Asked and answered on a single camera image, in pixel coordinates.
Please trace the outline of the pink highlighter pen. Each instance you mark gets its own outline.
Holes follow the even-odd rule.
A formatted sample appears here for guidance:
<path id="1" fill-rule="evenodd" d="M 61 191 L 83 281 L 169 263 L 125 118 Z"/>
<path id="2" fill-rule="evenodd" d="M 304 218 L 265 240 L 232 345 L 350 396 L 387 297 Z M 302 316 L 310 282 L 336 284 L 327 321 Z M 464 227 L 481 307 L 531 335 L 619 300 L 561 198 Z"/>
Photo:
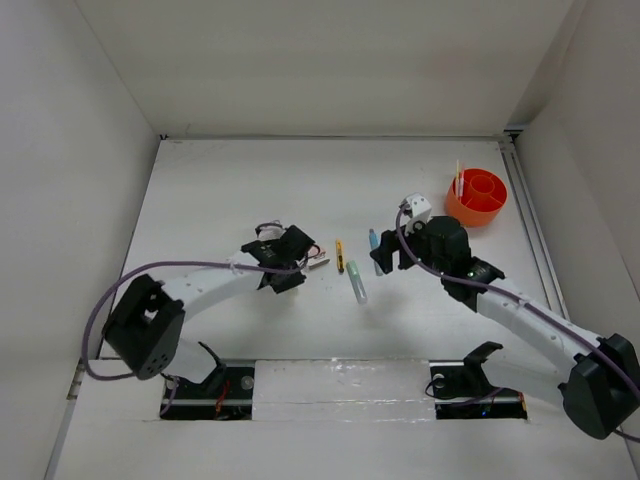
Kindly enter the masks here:
<path id="1" fill-rule="evenodd" d="M 462 200 L 463 195 L 464 195 L 464 173 L 465 173 L 465 168 L 464 168 L 464 164 L 462 162 L 460 162 L 460 180 L 459 180 L 459 189 L 458 189 L 458 199 Z"/>

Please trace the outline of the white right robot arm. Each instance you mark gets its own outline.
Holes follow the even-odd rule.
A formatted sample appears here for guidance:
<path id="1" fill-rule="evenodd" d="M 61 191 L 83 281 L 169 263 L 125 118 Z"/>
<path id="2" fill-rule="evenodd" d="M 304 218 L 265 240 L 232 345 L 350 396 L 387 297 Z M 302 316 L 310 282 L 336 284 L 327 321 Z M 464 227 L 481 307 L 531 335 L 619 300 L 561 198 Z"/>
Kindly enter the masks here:
<path id="1" fill-rule="evenodd" d="M 382 233 L 371 258 L 389 274 L 419 266 L 439 278 L 444 290 L 471 311 L 495 321 L 550 361 L 546 375 L 490 356 L 501 350 L 486 342 L 465 358 L 462 381 L 483 394 L 496 384 L 557 403 L 583 433 L 604 440 L 639 408 L 639 360 L 619 334 L 584 330 L 527 297 L 494 265 L 473 255 L 467 231 L 449 216 L 411 220 Z"/>

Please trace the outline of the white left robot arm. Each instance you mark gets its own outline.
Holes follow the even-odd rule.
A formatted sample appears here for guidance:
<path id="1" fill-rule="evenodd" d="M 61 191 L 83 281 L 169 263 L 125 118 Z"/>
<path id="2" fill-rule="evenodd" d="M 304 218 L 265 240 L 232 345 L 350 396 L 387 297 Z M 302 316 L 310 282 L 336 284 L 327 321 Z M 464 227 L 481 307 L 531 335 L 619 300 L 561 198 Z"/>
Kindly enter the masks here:
<path id="1" fill-rule="evenodd" d="M 279 294 L 302 285 L 315 246 L 297 226 L 272 223 L 225 262 L 197 262 L 195 270 L 169 280 L 138 275 L 112 310 L 103 337 L 137 379 L 174 377 L 212 396 L 225 381 L 226 365 L 205 343 L 184 339 L 184 325 L 236 296 L 264 288 Z"/>

